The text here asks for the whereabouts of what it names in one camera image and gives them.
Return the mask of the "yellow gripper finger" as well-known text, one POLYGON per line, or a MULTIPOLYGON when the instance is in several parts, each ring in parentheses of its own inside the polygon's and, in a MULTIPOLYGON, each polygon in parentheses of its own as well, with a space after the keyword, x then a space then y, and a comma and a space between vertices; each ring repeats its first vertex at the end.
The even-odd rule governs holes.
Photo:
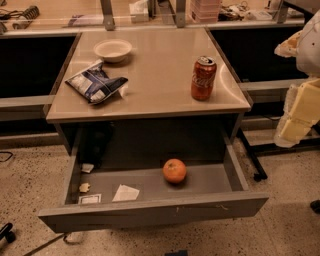
POLYGON ((320 121, 320 79, 292 84, 286 94, 284 114, 276 128, 274 143, 283 148, 299 144, 320 121))
POLYGON ((302 31, 298 31, 281 44, 278 44, 274 50, 274 53, 284 58, 296 57, 298 40, 301 36, 301 33, 302 31))

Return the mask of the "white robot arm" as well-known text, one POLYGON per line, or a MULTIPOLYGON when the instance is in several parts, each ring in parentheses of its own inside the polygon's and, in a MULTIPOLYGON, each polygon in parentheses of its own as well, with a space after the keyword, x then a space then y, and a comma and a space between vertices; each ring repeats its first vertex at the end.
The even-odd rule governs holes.
POLYGON ((297 69, 308 76, 301 85, 290 85, 274 136, 277 146, 291 148, 320 121, 320 10, 302 30, 279 44, 274 53, 295 57, 297 69))

